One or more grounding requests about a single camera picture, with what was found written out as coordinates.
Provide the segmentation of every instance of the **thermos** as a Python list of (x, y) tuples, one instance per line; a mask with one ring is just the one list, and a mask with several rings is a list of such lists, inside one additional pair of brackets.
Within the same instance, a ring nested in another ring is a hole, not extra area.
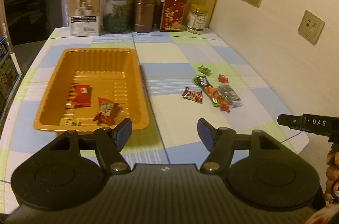
[(156, 0), (133, 0), (132, 30), (137, 33), (152, 32)]

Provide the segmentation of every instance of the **glass jar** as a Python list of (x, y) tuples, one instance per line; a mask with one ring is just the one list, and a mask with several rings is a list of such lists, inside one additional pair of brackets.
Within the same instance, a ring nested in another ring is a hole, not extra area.
[(208, 10), (205, 6), (192, 4), (187, 15), (186, 30), (194, 34), (202, 34), (208, 17)]
[(129, 9), (131, 0), (106, 0), (103, 25), (110, 33), (122, 33), (129, 24)]

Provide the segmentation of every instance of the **orange plastic tray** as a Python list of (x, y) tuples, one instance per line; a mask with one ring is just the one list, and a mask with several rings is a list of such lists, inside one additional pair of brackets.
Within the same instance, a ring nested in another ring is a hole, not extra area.
[[(89, 84), (91, 106), (71, 105), (76, 92), (73, 85)], [(149, 124), (137, 54), (134, 49), (66, 49), (47, 85), (34, 120), (39, 130), (64, 132), (75, 129), (91, 133), (106, 124), (93, 121), (99, 110), (98, 97), (107, 98), (121, 107), (114, 119), (132, 120), (133, 129)], [(79, 119), (80, 126), (60, 125), (61, 118)]]

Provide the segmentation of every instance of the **tablecloth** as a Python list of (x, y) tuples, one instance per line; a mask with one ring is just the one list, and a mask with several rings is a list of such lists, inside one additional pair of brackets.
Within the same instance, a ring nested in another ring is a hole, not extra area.
[[(4, 126), (0, 140), (0, 212), (10, 213), (17, 207), (10, 185), (14, 169), (56, 137), (54, 132), (33, 129), (33, 120), (59, 57), (65, 49), (88, 47), (137, 50), (150, 125), (133, 131), (122, 151), (131, 166), (195, 163), (199, 168), (208, 155), (196, 131), (199, 118), (205, 118), (214, 127), (231, 127), (242, 134), (263, 129), (296, 153), (308, 143), (305, 133), (276, 123), (279, 114), (290, 114), (284, 103), (237, 53), (208, 29), (203, 35), (154, 31), (70, 37), (69, 28), (57, 28), (25, 75)], [(199, 90), (192, 79), (199, 74), (197, 67), (201, 64), (213, 70), (208, 78), (212, 85), (218, 84), (219, 73), (229, 78), (242, 99), (242, 107), (228, 114), (213, 107), (205, 94), (202, 104), (182, 99), (185, 87)], [(81, 155), (96, 162), (92, 151), (81, 151)], [(245, 156), (246, 151), (237, 151), (233, 162)]]

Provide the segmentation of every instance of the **ribbed gray surface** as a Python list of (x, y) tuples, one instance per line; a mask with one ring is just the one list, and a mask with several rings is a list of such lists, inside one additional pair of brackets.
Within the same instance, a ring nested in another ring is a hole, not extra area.
[(113, 176), (95, 198), (75, 208), (43, 212), (22, 206), (6, 223), (35, 224), (300, 224), (314, 211), (268, 212), (237, 200), (217, 176), (195, 165), (137, 165)]

